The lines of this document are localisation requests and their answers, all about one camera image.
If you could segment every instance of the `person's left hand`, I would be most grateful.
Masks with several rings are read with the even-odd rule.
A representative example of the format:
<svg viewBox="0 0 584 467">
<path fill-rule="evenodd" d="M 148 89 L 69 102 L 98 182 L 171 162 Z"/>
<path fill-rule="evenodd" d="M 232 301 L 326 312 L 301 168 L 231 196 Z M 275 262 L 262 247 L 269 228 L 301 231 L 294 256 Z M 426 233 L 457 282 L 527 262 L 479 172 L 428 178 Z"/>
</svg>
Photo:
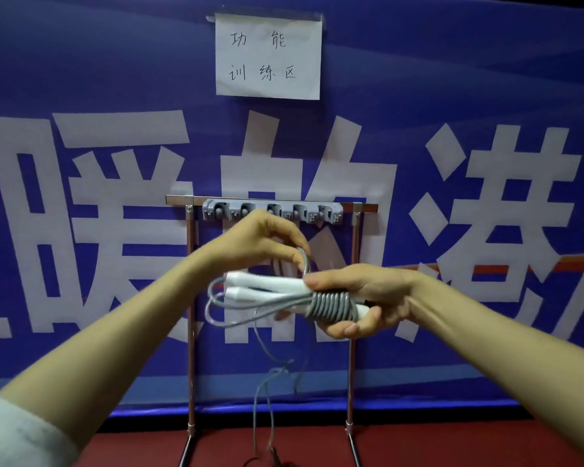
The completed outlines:
<svg viewBox="0 0 584 467">
<path fill-rule="evenodd" d="M 201 251 L 208 254 L 221 274 L 259 265 L 269 259 L 293 262 L 303 269 L 303 257 L 297 247 L 310 256 L 310 245 L 292 221 L 265 210 L 254 210 L 229 231 L 203 246 Z"/>
</svg>

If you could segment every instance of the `person's right hand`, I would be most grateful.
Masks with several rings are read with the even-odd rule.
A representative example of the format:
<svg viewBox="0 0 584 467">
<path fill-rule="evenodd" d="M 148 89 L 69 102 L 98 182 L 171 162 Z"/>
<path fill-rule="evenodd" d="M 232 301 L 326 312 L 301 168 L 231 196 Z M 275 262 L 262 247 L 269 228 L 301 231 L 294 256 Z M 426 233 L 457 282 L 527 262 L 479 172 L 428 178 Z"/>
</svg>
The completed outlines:
<svg viewBox="0 0 584 467">
<path fill-rule="evenodd" d="M 419 286 L 424 277 L 414 270 L 355 264 L 307 274 L 304 282 L 314 291 L 343 288 L 374 303 L 358 322 L 342 321 L 331 326 L 319 323 L 330 337 L 343 339 L 372 336 L 379 330 L 393 328 L 403 319 L 411 319 L 412 298 L 419 299 L 416 294 L 421 292 Z"/>
</svg>

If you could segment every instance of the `white sleeve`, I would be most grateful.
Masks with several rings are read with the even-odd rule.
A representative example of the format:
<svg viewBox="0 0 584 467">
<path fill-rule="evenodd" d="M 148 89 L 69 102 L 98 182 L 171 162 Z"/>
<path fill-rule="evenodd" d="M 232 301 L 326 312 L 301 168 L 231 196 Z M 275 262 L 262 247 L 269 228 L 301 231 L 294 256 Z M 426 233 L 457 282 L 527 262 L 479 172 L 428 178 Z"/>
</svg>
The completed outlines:
<svg viewBox="0 0 584 467">
<path fill-rule="evenodd" d="M 58 428 L 0 398 L 0 467 L 68 467 L 78 455 Z"/>
</svg>

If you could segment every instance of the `metal pole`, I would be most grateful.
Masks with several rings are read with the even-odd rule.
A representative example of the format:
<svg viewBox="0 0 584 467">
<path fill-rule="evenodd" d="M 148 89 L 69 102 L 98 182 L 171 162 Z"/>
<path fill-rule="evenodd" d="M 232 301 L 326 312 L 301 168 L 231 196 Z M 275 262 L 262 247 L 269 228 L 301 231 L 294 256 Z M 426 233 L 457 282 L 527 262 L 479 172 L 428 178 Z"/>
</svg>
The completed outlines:
<svg viewBox="0 0 584 467">
<path fill-rule="evenodd" d="M 353 203 L 352 208 L 352 244 L 350 251 L 350 264 L 359 262 L 359 229 L 361 226 L 361 215 L 363 210 L 363 203 Z M 348 396 L 346 403 L 346 435 L 350 442 L 350 449 L 357 467 L 361 466 L 359 456 L 357 454 L 357 447 L 353 439 L 352 431 L 352 411 L 354 408 L 354 389 L 355 389 L 355 347 L 356 342 L 350 339 L 348 343 Z"/>
<path fill-rule="evenodd" d="M 186 205 L 186 247 L 188 255 L 195 250 L 194 205 Z M 187 308 L 188 319 L 188 439 L 180 459 L 180 467 L 188 467 L 195 448 L 195 302 Z"/>
</svg>

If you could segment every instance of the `red floor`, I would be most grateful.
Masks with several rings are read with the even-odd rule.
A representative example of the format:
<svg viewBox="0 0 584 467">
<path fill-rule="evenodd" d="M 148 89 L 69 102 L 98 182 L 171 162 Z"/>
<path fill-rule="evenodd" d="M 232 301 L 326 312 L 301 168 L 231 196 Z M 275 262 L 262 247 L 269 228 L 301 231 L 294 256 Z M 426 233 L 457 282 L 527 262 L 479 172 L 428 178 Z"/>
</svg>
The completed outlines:
<svg viewBox="0 0 584 467">
<path fill-rule="evenodd" d="M 268 439 L 259 429 L 258 446 Z M 556 434 L 533 421 L 359 427 L 357 446 L 365 467 L 584 467 L 584 458 Z M 185 432 L 101 434 L 77 467 L 177 467 Z M 282 462 L 300 467 L 353 466 L 339 426 L 277 428 Z M 193 467 L 241 467 L 252 454 L 251 430 L 205 433 Z M 270 465 L 253 462 L 249 467 Z"/>
</svg>

